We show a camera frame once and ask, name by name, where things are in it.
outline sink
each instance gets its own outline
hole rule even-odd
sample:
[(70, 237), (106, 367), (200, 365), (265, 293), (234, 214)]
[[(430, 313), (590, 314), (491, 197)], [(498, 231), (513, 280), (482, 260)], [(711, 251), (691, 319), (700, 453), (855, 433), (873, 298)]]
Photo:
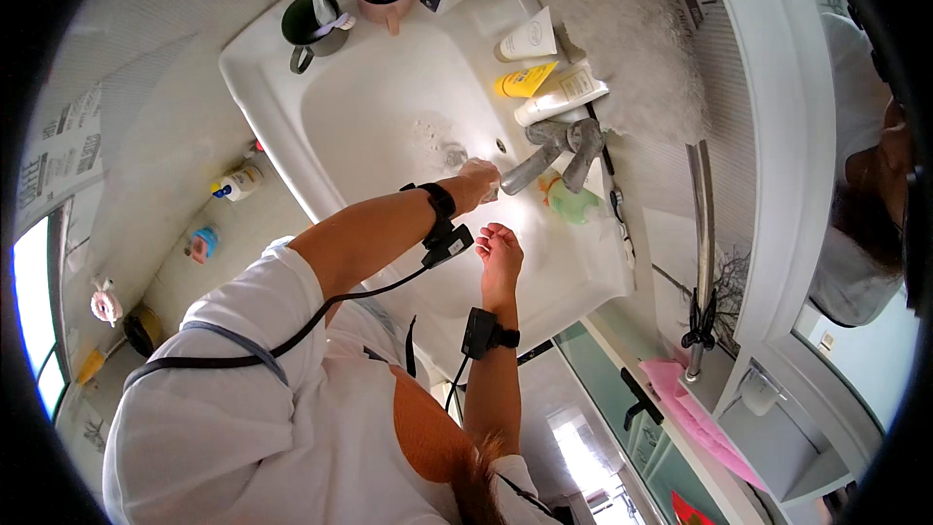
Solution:
[[(230, 94), (275, 168), (313, 222), (408, 182), (456, 174), (467, 157), (505, 171), (534, 150), (512, 119), (519, 100), (496, 96), (493, 81), (524, 67), (503, 64), (496, 41), (530, 18), (536, 0), (464, 0), (442, 17), (421, 5), (401, 33), (357, 17), (344, 47), (291, 73), (292, 47), (281, 35), (282, 0), (244, 29), (220, 55)], [(355, 0), (337, 0), (357, 16)], [(519, 351), (552, 337), (609, 298), (634, 289), (619, 229), (569, 226), (534, 187), (499, 195), (457, 220), (474, 235), (491, 221), (514, 229), (525, 252), (519, 278)], [(421, 267), (419, 244), (366, 280), (378, 288)], [(473, 251), (377, 299), (407, 327), (426, 364), (448, 377), (459, 367), (471, 307), (481, 303), (482, 263)]]

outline door handle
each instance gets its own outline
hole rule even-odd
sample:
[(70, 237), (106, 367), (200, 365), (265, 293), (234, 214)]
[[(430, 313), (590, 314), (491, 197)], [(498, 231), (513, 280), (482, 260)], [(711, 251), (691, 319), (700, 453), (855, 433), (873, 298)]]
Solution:
[(625, 381), (625, 385), (627, 385), (628, 388), (632, 390), (632, 393), (635, 394), (635, 397), (638, 398), (638, 403), (629, 407), (628, 411), (625, 412), (625, 420), (622, 423), (624, 430), (628, 432), (632, 429), (632, 420), (642, 411), (647, 411), (647, 414), (651, 416), (654, 423), (660, 426), (664, 422), (664, 415), (660, 413), (660, 410), (654, 402), (651, 401), (651, 398), (648, 397), (645, 390), (638, 385), (638, 381), (636, 381), (629, 370), (624, 367), (620, 369), (620, 375), (622, 376), (622, 380)]

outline hair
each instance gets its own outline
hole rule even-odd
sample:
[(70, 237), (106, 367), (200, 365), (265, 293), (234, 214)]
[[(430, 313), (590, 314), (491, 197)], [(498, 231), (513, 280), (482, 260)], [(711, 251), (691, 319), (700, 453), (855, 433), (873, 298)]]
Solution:
[(506, 525), (499, 513), (493, 484), (496, 474), (490, 464), (502, 456), (502, 438), (486, 436), (478, 453), (468, 448), (454, 471), (453, 497), (463, 525)]
[(840, 183), (833, 193), (831, 224), (856, 242), (885, 274), (904, 272), (900, 230), (877, 194)]

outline woman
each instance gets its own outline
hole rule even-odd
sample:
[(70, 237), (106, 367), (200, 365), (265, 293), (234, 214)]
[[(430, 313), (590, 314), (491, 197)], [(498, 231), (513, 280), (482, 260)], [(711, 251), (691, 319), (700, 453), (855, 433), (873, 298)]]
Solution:
[[(471, 160), (437, 184), (460, 215), (480, 204), (498, 178), (492, 164)], [(435, 223), (433, 196), (417, 188), (336, 213), (267, 249), (237, 279), (196, 302), (185, 322), (223, 327), (266, 350), (284, 343), (328, 298), (424, 239)], [(483, 308), (517, 330), (518, 239), (499, 224), (481, 233)], [(104, 454), (110, 517), (555, 522), (539, 508), (518, 456), (515, 349), (497, 347), (473, 363), (460, 430), (401, 368), (399, 345), (366, 310), (347, 303), (276, 360), (284, 378), (254, 366), (159, 370), (139, 379), (123, 395)], [(226, 337), (191, 329), (153, 358), (241, 355)]]
[(851, 20), (822, 14), (836, 98), (835, 188), (810, 299), (833, 322), (873, 321), (902, 284), (910, 132)]

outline hand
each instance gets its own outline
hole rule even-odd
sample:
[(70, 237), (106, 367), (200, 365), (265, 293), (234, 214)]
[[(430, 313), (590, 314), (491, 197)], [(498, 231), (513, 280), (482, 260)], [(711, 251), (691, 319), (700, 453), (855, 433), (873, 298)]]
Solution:
[(489, 224), (480, 230), (483, 237), (476, 238), (476, 253), (483, 259), (483, 308), (494, 310), (505, 303), (515, 302), (515, 287), (521, 272), (519, 240), (511, 229), (502, 224)]
[(457, 215), (473, 211), (479, 204), (496, 200), (496, 185), (499, 169), (488, 160), (470, 158), (460, 168), (456, 177), (438, 181), (453, 197)]

